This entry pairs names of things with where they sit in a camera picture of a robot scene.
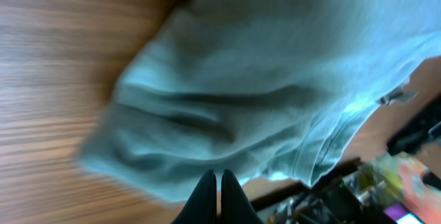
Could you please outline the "light blue t-shirt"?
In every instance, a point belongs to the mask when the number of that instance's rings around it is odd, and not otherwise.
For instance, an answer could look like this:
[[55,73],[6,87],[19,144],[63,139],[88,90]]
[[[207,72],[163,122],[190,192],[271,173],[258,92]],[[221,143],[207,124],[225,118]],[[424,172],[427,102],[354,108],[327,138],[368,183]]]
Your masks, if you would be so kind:
[[137,54],[81,164],[169,201],[208,170],[314,185],[440,55],[440,0],[189,0]]

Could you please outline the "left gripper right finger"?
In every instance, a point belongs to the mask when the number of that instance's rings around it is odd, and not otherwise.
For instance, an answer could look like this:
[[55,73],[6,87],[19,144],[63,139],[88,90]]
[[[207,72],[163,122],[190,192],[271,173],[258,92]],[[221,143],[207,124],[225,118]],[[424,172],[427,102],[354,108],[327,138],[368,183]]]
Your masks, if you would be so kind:
[[221,181],[222,224],[263,224],[231,170],[225,170]]

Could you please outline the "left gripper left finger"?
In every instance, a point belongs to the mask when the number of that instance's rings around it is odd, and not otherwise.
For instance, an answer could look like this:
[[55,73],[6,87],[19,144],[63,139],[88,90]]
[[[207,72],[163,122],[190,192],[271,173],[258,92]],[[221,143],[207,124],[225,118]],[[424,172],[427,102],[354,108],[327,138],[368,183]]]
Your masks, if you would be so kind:
[[213,224],[216,220],[216,175],[208,170],[202,175],[184,208],[172,224]]

